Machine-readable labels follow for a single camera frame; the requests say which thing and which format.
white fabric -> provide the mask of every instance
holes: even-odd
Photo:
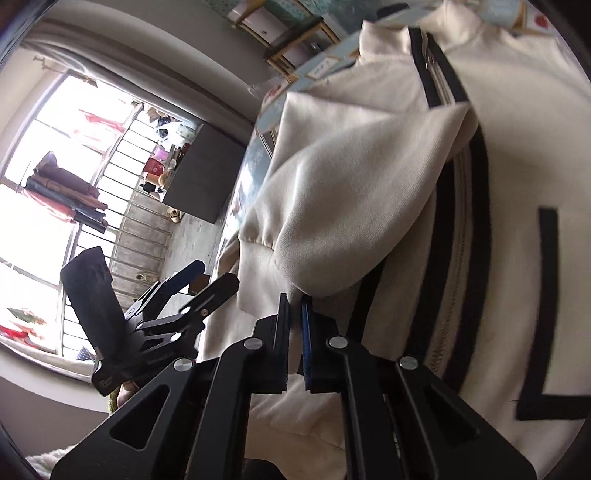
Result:
[[[250,335],[257,318],[277,311],[282,291],[291,301],[311,294],[319,299],[315,309],[346,325],[357,282],[392,251],[363,344],[375,355],[400,356],[428,257],[434,183],[444,162],[472,136],[474,111],[489,156],[492,259],[485,311],[460,395],[541,478],[582,421],[515,419],[537,320],[537,210],[552,206],[560,212],[561,252],[571,245],[583,251],[581,235],[591,231],[591,87],[553,38],[513,38],[451,2],[420,26],[434,34],[471,105],[429,111],[408,31],[365,24],[354,67],[315,83],[306,94],[288,95],[265,183],[238,240],[220,259],[222,270],[238,269],[238,297],[208,320],[200,354],[220,355]],[[569,254],[565,262],[560,290],[569,292],[569,303],[559,309],[558,355],[548,392],[589,394],[589,354],[578,341],[577,361],[569,361],[568,345],[591,333],[585,314],[591,300],[580,287],[588,284],[591,260]],[[450,302],[450,312],[461,303]],[[453,338],[440,334],[442,321],[437,319],[427,355],[438,374],[453,346]],[[291,334],[294,372],[301,349],[297,329]],[[560,378],[565,371],[566,380]],[[285,394],[255,395],[246,456],[274,462],[288,480],[342,479],[338,397],[308,394],[295,374]]]
[[[94,370],[94,362],[70,360],[62,356],[57,356],[54,353],[43,352],[37,348],[15,342],[14,340],[2,336],[0,336],[0,343],[28,359],[33,359],[33,361],[40,365],[51,365],[56,367],[56,369],[54,369],[55,371],[61,371],[66,375],[69,372],[77,374],[80,380],[90,383],[90,376]]]
[[[41,455],[33,455],[27,457],[27,462],[31,464],[31,466],[37,471],[41,478],[44,480],[50,480],[51,472],[55,467],[56,463],[59,462],[62,458],[66,456],[66,454],[72,450],[76,445],[72,445],[68,448],[54,450],[49,453],[42,453]]]

metal railing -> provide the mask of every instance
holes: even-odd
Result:
[[[109,226],[99,233],[87,226],[75,229],[67,249],[66,263],[86,248],[100,246],[113,277],[113,290],[126,310],[158,278],[174,224],[167,206],[140,188],[142,169],[152,153],[157,134],[138,105],[125,132],[105,154],[91,183],[99,200],[109,205]],[[75,355],[82,346],[92,350],[70,302],[62,291],[62,315],[58,353]]]

window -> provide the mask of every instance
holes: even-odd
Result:
[[[30,345],[68,358],[82,347],[93,352],[63,296],[59,273],[70,249],[78,253],[99,245],[107,258],[113,256],[128,203],[158,140],[142,107],[112,86],[65,76],[12,153],[0,184],[0,327],[31,326]],[[99,200],[109,205],[104,234],[54,218],[17,193],[50,150],[61,168],[97,184]],[[16,320],[8,308],[46,325]]]

floor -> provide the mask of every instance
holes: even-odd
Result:
[[[222,209],[222,215],[215,225],[195,218],[185,213],[174,229],[168,242],[168,250],[164,257],[164,263],[160,274],[161,280],[171,277],[182,270],[193,260],[201,260],[205,263],[205,273],[211,274],[217,248],[222,238],[223,217],[226,207]],[[160,317],[173,315],[187,303],[191,297],[182,293],[173,296]]]

black trim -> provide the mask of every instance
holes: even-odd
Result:
[[[418,297],[404,355],[425,361],[452,260],[453,229],[456,215],[453,162],[443,166],[437,181],[435,220],[431,236],[431,250],[423,285]]]
[[[386,259],[384,258],[371,272],[363,277],[359,286],[359,293],[357,294],[357,300],[355,300],[355,306],[353,307],[346,333],[347,338],[354,342],[361,343],[363,339],[363,331],[365,330],[369,309],[374,301],[375,292],[382,278],[385,263]]]
[[[517,420],[581,420],[591,412],[591,397],[543,394],[558,312],[558,211],[539,208],[538,222],[540,305],[527,373],[517,402]]]
[[[447,57],[439,47],[435,37],[433,37],[433,35],[430,33],[427,34],[427,45],[431,51],[431,54],[433,55],[433,58],[435,58],[437,65],[439,65],[441,73],[445,77],[445,81],[447,82],[449,89],[452,91],[453,99],[456,102],[468,102],[468,95],[466,94],[460,79],[457,77],[456,71],[453,69]]]
[[[280,470],[267,460],[245,458],[241,480],[285,480]]]
[[[426,59],[423,55],[423,35],[418,28],[409,28],[408,34],[410,36],[414,64],[423,84],[427,103],[430,108],[439,106],[441,105],[441,99],[437,93],[435,81],[427,70]],[[416,331],[413,342],[420,344],[417,346],[417,351],[423,349],[425,340],[428,346],[434,323],[437,320],[439,304],[443,297],[447,270],[449,269],[449,262],[452,256],[454,213],[453,164],[448,163],[443,168],[439,181],[437,182],[435,224],[426,272],[428,280],[427,284],[425,280],[423,281],[423,289],[421,291],[421,298],[424,299],[423,307],[419,313],[421,320],[416,322],[416,325],[413,322],[413,326],[411,327],[411,329],[414,328]],[[348,338],[356,342],[361,342],[363,338],[365,323],[367,322],[369,309],[371,308],[376,289],[382,276],[385,261],[386,259],[383,259],[361,281],[346,333]],[[425,321],[421,312],[425,312]],[[428,333],[427,337],[422,337],[424,332],[430,333]],[[422,356],[418,354],[417,357],[424,358],[424,354]]]
[[[530,0],[545,13],[573,50],[591,80],[591,33],[588,18],[591,4],[580,0]],[[588,417],[573,444],[547,480],[587,480],[591,478],[591,417]]]
[[[468,95],[455,70],[431,34],[427,34],[429,50],[439,65],[456,102],[469,101]],[[460,325],[452,355],[447,363],[443,380],[456,393],[466,379],[470,361],[476,347],[476,338],[482,319],[486,288],[491,267],[491,210],[488,179],[488,155],[480,126],[470,140],[472,169],[472,245],[470,263]]]
[[[418,75],[421,77],[421,83],[427,97],[429,108],[441,105],[441,98],[435,86],[435,80],[427,70],[427,59],[423,54],[423,34],[419,28],[409,28],[410,50],[413,54],[414,65],[417,68]]]

